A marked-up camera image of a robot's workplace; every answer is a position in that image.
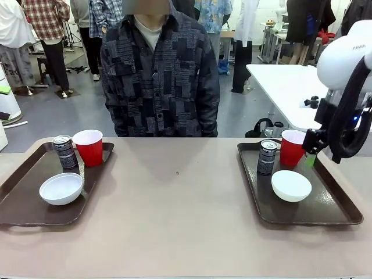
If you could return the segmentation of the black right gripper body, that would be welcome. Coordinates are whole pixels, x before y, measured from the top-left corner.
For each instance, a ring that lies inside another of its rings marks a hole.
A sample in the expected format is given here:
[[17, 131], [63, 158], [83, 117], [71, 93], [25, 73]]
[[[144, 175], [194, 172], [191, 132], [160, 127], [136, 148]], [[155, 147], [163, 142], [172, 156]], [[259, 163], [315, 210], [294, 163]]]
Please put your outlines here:
[[320, 151], [329, 146], [328, 143], [328, 130], [321, 129], [308, 129], [303, 140], [302, 148], [310, 155], [317, 155]]

